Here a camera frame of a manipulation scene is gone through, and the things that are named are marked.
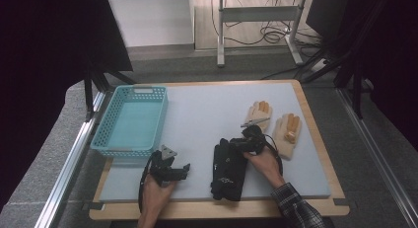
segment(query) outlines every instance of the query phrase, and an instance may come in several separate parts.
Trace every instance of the white wall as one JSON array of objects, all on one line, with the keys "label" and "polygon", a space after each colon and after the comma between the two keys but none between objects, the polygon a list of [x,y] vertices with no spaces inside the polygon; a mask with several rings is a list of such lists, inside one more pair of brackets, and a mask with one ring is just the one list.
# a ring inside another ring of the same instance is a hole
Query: white wall
[{"label": "white wall", "polygon": [[189,0],[110,0],[126,47],[193,43]]}]

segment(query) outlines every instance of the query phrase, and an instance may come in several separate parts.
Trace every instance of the work glove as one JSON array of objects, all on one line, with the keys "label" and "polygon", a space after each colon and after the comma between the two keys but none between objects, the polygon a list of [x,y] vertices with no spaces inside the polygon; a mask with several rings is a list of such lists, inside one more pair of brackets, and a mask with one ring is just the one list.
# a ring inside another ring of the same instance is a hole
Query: work glove
[{"label": "work glove", "polygon": [[211,192],[214,199],[241,200],[246,163],[242,152],[231,148],[227,139],[220,140],[213,156]]},{"label": "work glove", "polygon": [[[254,102],[252,107],[250,107],[248,110],[245,123],[248,123],[250,120],[271,117],[272,112],[273,112],[273,109],[270,107],[270,105],[267,102],[264,102],[264,101]],[[269,123],[270,123],[270,120],[266,120],[266,121],[258,123],[257,125],[261,128],[261,131],[264,133]]]},{"label": "work glove", "polygon": [[283,159],[292,159],[293,151],[298,143],[301,127],[301,119],[294,114],[283,114],[282,117],[276,120],[273,140],[279,149],[280,157]]}]

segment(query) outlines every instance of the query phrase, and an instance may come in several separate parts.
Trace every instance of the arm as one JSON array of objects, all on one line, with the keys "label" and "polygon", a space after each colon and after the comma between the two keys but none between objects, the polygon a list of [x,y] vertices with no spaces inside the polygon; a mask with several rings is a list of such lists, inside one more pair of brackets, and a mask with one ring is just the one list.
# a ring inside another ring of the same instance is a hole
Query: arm
[{"label": "arm", "polygon": [[171,182],[168,187],[161,188],[151,175],[147,176],[142,200],[143,212],[138,220],[138,228],[154,227],[160,212],[169,203],[175,185],[176,182]]},{"label": "arm", "polygon": [[268,148],[264,148],[257,156],[246,152],[244,156],[273,186],[274,191],[271,195],[280,212],[293,227],[325,227],[319,212],[303,200],[291,184],[285,183],[279,173],[277,161]]}]

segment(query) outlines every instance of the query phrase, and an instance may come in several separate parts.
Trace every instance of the blue plastic basket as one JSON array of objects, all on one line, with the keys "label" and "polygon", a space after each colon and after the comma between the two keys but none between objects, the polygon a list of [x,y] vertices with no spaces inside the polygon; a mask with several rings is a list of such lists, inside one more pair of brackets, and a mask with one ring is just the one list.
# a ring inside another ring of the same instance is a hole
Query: blue plastic basket
[{"label": "blue plastic basket", "polygon": [[167,106],[166,87],[118,86],[90,147],[107,157],[149,157],[160,142]]}]

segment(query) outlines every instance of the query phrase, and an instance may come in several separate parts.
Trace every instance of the sleeve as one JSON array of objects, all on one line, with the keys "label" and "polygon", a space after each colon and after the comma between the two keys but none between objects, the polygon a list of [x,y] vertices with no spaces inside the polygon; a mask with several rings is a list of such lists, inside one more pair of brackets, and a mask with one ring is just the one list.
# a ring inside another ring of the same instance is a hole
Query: sleeve
[{"label": "sleeve", "polygon": [[303,200],[291,184],[280,187],[271,196],[292,227],[325,227],[319,212]]}]

